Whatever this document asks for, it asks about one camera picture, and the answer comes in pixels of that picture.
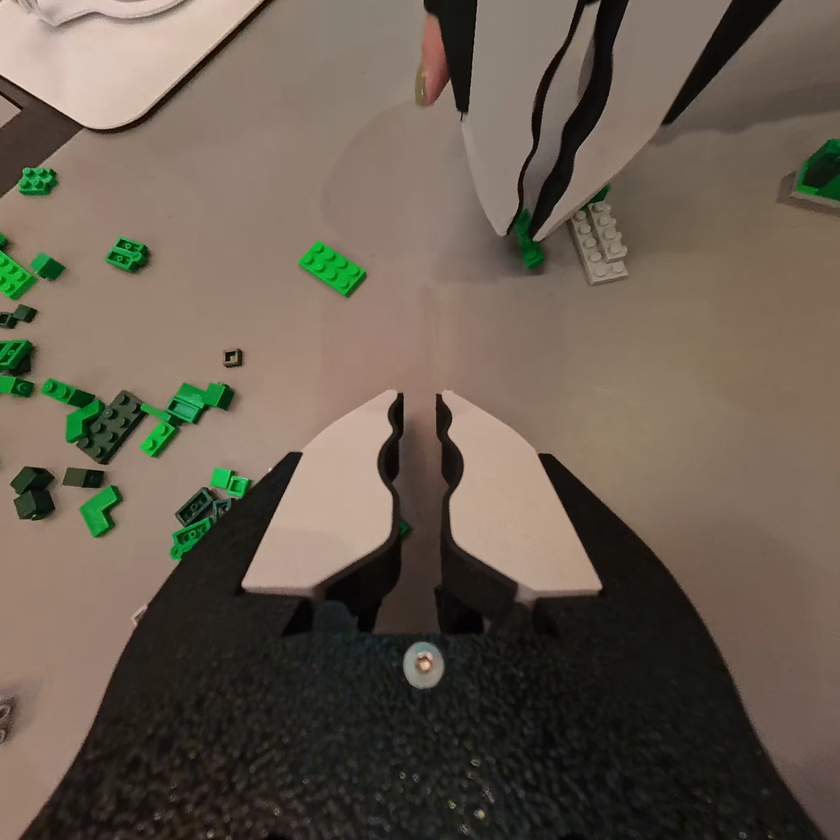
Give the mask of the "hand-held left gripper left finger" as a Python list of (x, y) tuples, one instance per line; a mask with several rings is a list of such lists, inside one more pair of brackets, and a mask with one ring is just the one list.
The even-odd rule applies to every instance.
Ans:
[(302, 450), (242, 580), (250, 594), (380, 601), (399, 570), (359, 591), (353, 575), (399, 561), (403, 394), (386, 390)]

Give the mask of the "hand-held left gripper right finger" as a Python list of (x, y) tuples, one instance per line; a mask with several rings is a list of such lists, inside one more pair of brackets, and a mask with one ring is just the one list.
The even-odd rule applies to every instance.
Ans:
[(525, 437), (457, 395), (436, 395), (447, 483), (444, 588), (470, 607), (598, 595), (602, 582)]

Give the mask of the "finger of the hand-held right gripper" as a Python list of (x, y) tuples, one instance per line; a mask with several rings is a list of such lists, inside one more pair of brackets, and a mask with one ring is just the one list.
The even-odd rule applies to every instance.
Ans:
[(484, 214), (505, 236), (520, 212), (540, 83), (573, 29), (574, 1), (478, 1), (462, 131)]
[(545, 237), (656, 133), (729, 6), (601, 2), (591, 72), (542, 183), (530, 235)]

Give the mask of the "long narrow green plate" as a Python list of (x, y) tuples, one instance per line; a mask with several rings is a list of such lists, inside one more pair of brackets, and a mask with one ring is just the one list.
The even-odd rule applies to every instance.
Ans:
[(532, 216), (530, 211), (524, 207), (513, 225), (513, 233), (516, 237), (521, 258), (529, 270), (537, 269), (544, 260), (543, 250), (540, 243), (535, 242), (529, 234)]

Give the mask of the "light grey long plate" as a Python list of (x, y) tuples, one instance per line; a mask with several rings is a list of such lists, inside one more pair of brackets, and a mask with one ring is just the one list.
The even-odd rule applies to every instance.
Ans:
[(627, 247), (608, 201), (584, 205), (568, 220), (568, 227), (591, 287), (628, 277)]

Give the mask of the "grey desk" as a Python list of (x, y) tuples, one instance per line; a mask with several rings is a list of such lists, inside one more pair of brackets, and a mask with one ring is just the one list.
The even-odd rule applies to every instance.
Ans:
[[(162, 406), (231, 384), (161, 458), (145, 419), (108, 467), (117, 527), (85, 494), (20, 521), (9, 480), (88, 459), (66, 409), (2, 399), (2, 838), (57, 787), (172, 573), (174, 510), (228, 467), (253, 480), (387, 389), (405, 396), (397, 482), (413, 526), (377, 630), (434, 629), (444, 482), (434, 398), (452, 390), (550, 452), (693, 601), (796, 797), (838, 838), (838, 217), (779, 204), (828, 105), (729, 132), (751, 71), (794, 68), (783, 30), (836, 35), (831, 5), (773, 14), (681, 122), (616, 178), (629, 278), (589, 287), (564, 230), (523, 269), (488, 225), (451, 96), (413, 100), (419, 2), (273, 2), (147, 120), (80, 131), (48, 197), (2, 199), (17, 259), (66, 266), (27, 295), (32, 372)], [(115, 241), (148, 246), (135, 273)], [(321, 240), (366, 271), (342, 297), (298, 265)]]

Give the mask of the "person's right hand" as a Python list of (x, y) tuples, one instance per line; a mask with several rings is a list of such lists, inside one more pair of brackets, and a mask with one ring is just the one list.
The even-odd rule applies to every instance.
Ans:
[(434, 105), (449, 81), (443, 32), (438, 17), (427, 13), (423, 27), (421, 57), (415, 78), (416, 104), (421, 108)]

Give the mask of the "wide green flat plate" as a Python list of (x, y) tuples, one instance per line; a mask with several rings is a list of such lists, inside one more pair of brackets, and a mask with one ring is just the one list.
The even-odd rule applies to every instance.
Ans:
[(299, 258), (298, 265), (343, 298), (350, 297), (367, 277), (365, 269), (321, 240)]

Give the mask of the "pile of loose toy bricks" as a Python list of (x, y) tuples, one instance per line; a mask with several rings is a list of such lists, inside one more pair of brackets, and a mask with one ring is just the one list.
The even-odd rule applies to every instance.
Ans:
[[(55, 170), (44, 167), (24, 167), (17, 183), (18, 191), (25, 196), (48, 196), (58, 186)], [(32, 271), (22, 267), (4, 252), (6, 239), (2, 236), (2, 295), (11, 301), (19, 300), (37, 279), (54, 280), (65, 267), (46, 254), (39, 254), (30, 264)], [(148, 246), (136, 240), (120, 237), (105, 257), (107, 264), (125, 272), (135, 273), (149, 261)], [(35, 314), (32, 308), (18, 306), (14, 312), (2, 312), (2, 329), (11, 328), (13, 321), (29, 321)], [(25, 341), (2, 342), (2, 393), (29, 397), (35, 384), (16, 377), (15, 372), (28, 360), (30, 344)], [(143, 441), (140, 450), (150, 457), (157, 457), (178, 434), (180, 425), (193, 423), (208, 407), (227, 410), (234, 392), (225, 383), (211, 383), (206, 389), (195, 389), (184, 383), (179, 392), (167, 404), (164, 411), (141, 403), (129, 392), (122, 391), (109, 404), (75, 386), (48, 379), (41, 386), (41, 393), (61, 404), (75, 409), (66, 417), (66, 441), (76, 445), (92, 460), (106, 465), (143, 417), (153, 416), (158, 423)], [(197, 497), (183, 506), (177, 517), (183, 527), (173, 532), (170, 556), (175, 561), (190, 552), (208, 533), (229, 508), (214, 507), (222, 502), (241, 498), (249, 488), (249, 479), (237, 476), (228, 470), (215, 470), (213, 486), (225, 489), (231, 498), (218, 500), (208, 490), (202, 490)], [(23, 519), (37, 520), (52, 511), (52, 501), (47, 486), (49, 476), (41, 470), (26, 470), (13, 481), (12, 487), (18, 494), (16, 502), (31, 502), (18, 507)], [(80, 514), (92, 537), (99, 538), (110, 532), (114, 522), (110, 510), (122, 501), (115, 486), (106, 486), (96, 496), (85, 502)]]

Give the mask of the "white mat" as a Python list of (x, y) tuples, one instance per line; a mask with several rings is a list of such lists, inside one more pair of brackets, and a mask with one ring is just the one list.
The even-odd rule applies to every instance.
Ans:
[(263, 2), (2, 2), (2, 78), (91, 130), (138, 121)]

